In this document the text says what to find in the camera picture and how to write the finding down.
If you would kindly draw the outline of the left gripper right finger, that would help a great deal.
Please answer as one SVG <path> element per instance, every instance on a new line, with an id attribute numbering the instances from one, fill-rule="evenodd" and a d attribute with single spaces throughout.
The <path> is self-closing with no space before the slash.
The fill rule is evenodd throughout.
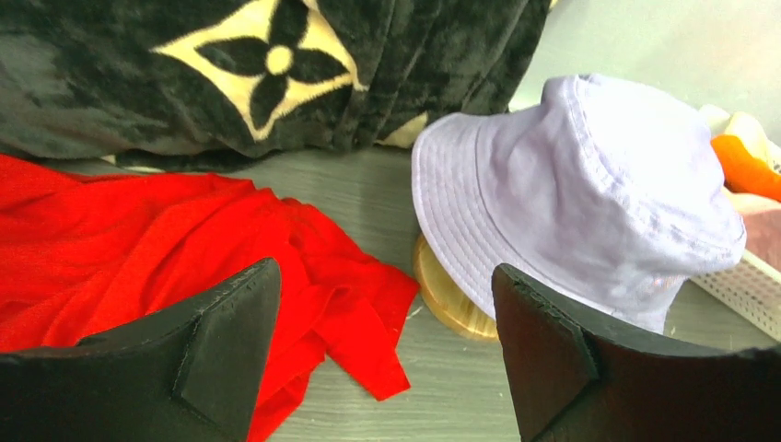
<path id="1" fill-rule="evenodd" d="M 496 327 L 524 441 L 776 441 L 780 350 L 726 352 L 618 320 L 503 263 Z"/>

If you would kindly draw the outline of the lavender bucket hat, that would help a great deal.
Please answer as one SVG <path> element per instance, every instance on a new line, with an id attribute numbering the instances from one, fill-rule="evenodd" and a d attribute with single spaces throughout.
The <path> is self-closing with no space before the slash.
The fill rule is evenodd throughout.
<path id="1" fill-rule="evenodd" d="M 546 81 L 537 105 L 452 113 L 412 151 L 414 210 L 456 286 L 495 316 L 507 263 L 576 301 L 662 332 L 682 284 L 734 267 L 747 241 L 711 131 L 659 89 Z"/>

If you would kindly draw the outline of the orange bucket hat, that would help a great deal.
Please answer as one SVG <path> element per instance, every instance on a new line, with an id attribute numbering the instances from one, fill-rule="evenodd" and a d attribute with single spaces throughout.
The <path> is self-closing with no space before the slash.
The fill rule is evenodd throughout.
<path id="1" fill-rule="evenodd" d="M 780 175 L 750 154 L 739 137 L 722 134 L 711 140 L 726 187 L 780 202 Z"/>

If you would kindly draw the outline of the wooden hat stand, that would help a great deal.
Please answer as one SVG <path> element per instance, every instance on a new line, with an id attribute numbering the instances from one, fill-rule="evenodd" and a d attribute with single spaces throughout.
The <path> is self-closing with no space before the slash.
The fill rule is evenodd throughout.
<path id="1" fill-rule="evenodd" d="M 414 275 L 433 315 L 458 335 L 479 342 L 498 341 L 495 321 L 483 313 L 445 272 L 425 236 L 414 247 Z"/>

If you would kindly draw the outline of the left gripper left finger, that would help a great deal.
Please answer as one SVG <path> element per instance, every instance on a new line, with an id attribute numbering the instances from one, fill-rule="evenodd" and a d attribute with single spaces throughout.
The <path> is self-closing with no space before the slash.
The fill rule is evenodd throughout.
<path id="1" fill-rule="evenodd" d="M 245 440 L 280 290 L 267 258 L 75 346 L 2 354 L 2 439 Z"/>

